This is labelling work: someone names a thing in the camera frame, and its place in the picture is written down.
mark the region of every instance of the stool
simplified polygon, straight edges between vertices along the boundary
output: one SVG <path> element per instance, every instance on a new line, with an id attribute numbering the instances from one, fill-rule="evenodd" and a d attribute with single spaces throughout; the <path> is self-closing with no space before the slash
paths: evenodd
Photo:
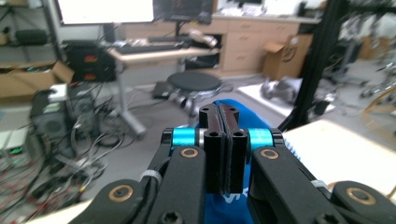
<path id="1" fill-rule="evenodd" d="M 199 72 L 180 72 L 167 79 L 172 92 L 191 100 L 189 111 L 189 127 L 193 127 L 195 114 L 195 101 L 198 98 L 207 98 L 217 95 L 221 89 L 221 81 L 217 77 Z"/>

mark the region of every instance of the desk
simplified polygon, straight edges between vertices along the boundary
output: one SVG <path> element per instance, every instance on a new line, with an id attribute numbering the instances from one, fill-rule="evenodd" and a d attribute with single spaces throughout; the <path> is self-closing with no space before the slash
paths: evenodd
<path id="1" fill-rule="evenodd" d="M 354 180 L 388 194 L 396 185 L 396 152 L 369 141 L 327 120 L 284 133 L 303 164 L 326 184 Z M 67 223 L 91 201 L 40 217 L 29 224 Z"/>
<path id="2" fill-rule="evenodd" d="M 119 115 L 129 125 L 132 131 L 136 134 L 138 139 L 141 139 L 146 134 L 146 127 L 128 111 L 128 101 L 125 96 L 125 82 L 123 81 L 123 70 L 125 65 L 144 64 L 166 60 L 179 59 L 180 64 L 178 71 L 184 71 L 184 59 L 194 56 L 204 56 L 218 53 L 218 49 L 178 49 L 166 50 L 158 52 L 137 53 L 137 54 L 120 54 L 115 49 L 111 49 L 109 54 L 117 60 L 117 81 L 120 89 L 120 109 Z"/>

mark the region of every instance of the blue fabric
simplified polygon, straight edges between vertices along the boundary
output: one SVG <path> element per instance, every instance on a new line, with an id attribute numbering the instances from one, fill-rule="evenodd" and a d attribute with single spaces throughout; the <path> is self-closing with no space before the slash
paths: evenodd
<path id="1" fill-rule="evenodd" d="M 239 110 L 240 128 L 269 128 L 268 124 L 244 105 L 232 99 L 218 100 L 216 105 L 223 103 Z M 244 191 L 242 194 L 206 194 L 205 223 L 206 224 L 250 224 L 253 223 L 248 211 L 248 181 L 250 164 L 246 165 Z"/>

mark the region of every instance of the drawer handle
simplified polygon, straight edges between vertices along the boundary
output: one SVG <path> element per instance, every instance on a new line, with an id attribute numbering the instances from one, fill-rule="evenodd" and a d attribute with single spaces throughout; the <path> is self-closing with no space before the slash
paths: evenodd
<path id="1" fill-rule="evenodd" d="M 247 28 L 250 28 L 250 26 L 251 26 L 250 24 L 242 24 L 241 27 L 247 29 Z"/>
<path id="2" fill-rule="evenodd" d="M 240 40 L 248 40 L 249 36 L 248 35 L 241 35 L 239 36 Z"/>
<path id="3" fill-rule="evenodd" d="M 239 55 L 236 57 L 236 60 L 245 60 L 246 59 L 246 55 Z"/>

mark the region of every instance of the stool seat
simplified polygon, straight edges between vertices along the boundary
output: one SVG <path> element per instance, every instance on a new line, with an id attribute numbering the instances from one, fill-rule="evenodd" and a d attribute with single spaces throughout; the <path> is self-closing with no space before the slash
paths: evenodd
<path id="1" fill-rule="evenodd" d="M 215 91 L 221 86 L 217 77 L 199 72 L 174 73 L 167 81 L 181 91 Z"/>

